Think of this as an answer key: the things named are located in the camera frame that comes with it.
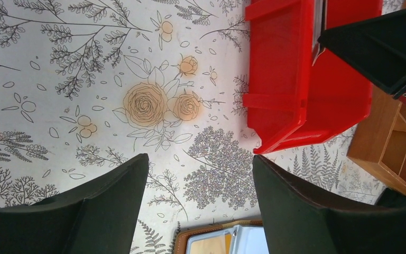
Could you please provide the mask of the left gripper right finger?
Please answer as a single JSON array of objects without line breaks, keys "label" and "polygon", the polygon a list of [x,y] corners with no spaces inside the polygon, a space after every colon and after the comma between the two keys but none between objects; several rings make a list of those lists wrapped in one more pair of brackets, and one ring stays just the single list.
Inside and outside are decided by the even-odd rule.
[{"label": "left gripper right finger", "polygon": [[406,253],[406,206],[342,197],[262,155],[252,172],[269,253]]}]

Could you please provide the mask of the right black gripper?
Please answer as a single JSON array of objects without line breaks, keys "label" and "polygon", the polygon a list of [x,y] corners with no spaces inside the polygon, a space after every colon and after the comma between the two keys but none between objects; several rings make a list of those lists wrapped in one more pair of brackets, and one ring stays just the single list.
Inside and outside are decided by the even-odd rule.
[{"label": "right black gripper", "polygon": [[406,9],[328,29],[318,41],[406,105]]}]

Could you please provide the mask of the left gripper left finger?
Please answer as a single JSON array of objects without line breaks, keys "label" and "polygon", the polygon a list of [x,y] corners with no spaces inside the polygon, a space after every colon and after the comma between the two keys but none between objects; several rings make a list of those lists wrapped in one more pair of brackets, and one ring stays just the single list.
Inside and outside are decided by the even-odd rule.
[{"label": "left gripper left finger", "polygon": [[31,205],[0,208],[0,253],[129,253],[149,157]]}]

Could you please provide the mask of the brown leather card holder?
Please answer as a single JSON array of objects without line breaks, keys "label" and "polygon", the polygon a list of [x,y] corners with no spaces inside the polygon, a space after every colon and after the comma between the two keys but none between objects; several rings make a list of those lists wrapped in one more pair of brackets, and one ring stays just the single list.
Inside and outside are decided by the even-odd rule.
[{"label": "brown leather card holder", "polygon": [[173,253],[269,253],[261,220],[238,220],[181,232]]}]

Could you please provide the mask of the red plastic bin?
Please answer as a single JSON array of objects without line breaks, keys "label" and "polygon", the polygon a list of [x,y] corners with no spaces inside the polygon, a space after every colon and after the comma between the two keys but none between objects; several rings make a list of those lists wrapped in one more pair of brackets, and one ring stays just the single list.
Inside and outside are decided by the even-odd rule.
[{"label": "red plastic bin", "polygon": [[[331,51],[312,65],[314,1],[252,1],[247,126],[255,154],[323,143],[367,118],[373,84]],[[380,16],[382,1],[327,1],[326,28]]]}]

